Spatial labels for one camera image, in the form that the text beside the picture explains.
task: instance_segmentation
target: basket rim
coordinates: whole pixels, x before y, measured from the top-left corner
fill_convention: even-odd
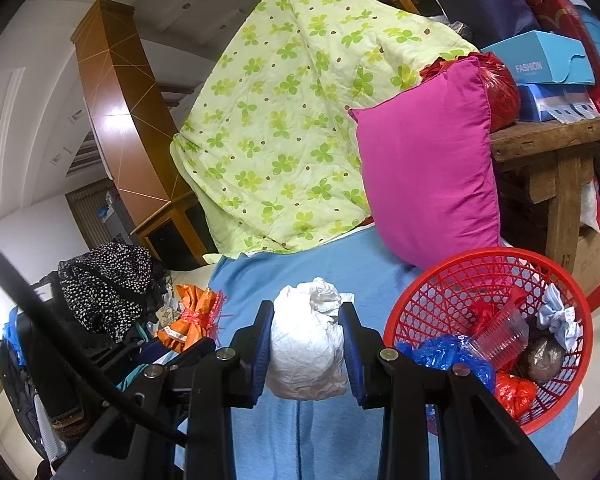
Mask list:
[[[420,290],[422,285],[424,285],[431,278],[439,274],[442,270],[446,269],[447,267],[463,262],[469,258],[475,258],[478,256],[509,256],[528,261],[536,261],[540,264],[543,264],[544,266],[551,269],[551,271],[554,272],[571,289],[573,295],[575,296],[576,302],[578,303],[577,306],[581,307],[580,310],[582,311],[581,324],[583,330],[583,344],[582,354],[580,355],[580,363],[578,364],[578,370],[576,371],[575,377],[567,387],[567,390],[562,394],[560,399],[558,399],[552,407],[550,407],[542,415],[538,416],[538,418],[535,418],[534,420],[531,420],[520,426],[520,428],[522,428],[522,430],[526,434],[531,434],[539,430],[549,422],[551,422],[567,406],[571,399],[573,399],[574,395],[578,391],[578,388],[582,384],[584,375],[587,373],[587,368],[589,367],[591,353],[593,350],[593,322],[591,319],[591,311],[589,308],[589,302],[587,301],[587,297],[584,295],[584,292],[573,279],[573,277],[570,275],[570,273],[568,273],[567,270],[565,270],[562,266],[560,266],[553,260],[550,260],[542,254],[514,247],[488,247],[481,249],[472,249],[447,258],[446,260],[440,262],[436,266],[433,266],[429,270],[423,272],[413,282],[411,282],[411,285],[409,285],[404,290],[404,292],[395,302],[394,307],[391,310],[391,314],[389,314],[389,317],[386,321],[386,325],[384,326],[384,333],[382,335],[382,339],[386,346],[394,346],[395,327],[397,326],[398,320],[400,319],[402,308],[416,294],[416,292]]]

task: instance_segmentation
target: red plastic basket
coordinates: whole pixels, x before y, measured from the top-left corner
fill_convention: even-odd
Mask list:
[[[568,404],[589,366],[593,328],[587,299],[569,273],[540,254],[515,248],[487,248],[454,256],[427,272],[403,292],[387,320],[384,344],[406,341],[417,347],[443,334],[469,333],[475,317],[467,306],[483,300],[504,306],[512,286],[523,288],[523,317],[541,305],[544,289],[554,283],[565,306],[574,306],[583,328],[556,378],[538,388],[531,410],[518,421],[526,434],[539,430]]]

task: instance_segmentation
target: crumpled white paper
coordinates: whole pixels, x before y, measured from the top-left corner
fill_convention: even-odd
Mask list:
[[[334,319],[340,305],[354,301],[331,283],[314,278],[287,285],[273,302],[267,386],[282,399],[323,400],[343,395],[342,327]]]
[[[543,305],[538,309],[537,327],[555,334],[555,340],[566,351],[573,351],[582,335],[582,327],[576,321],[576,309],[562,304],[560,291],[549,283],[542,297]]]

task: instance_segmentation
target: magenta cushion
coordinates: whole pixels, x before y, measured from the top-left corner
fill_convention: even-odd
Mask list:
[[[475,57],[349,113],[358,123],[366,196],[389,250],[427,269],[499,245],[491,112]]]

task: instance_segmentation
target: transparent plastic container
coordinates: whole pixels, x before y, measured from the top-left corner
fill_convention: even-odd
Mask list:
[[[467,342],[472,354],[490,362],[496,370],[516,359],[529,342],[529,326],[519,309],[523,303],[524,290],[512,288],[499,313]]]

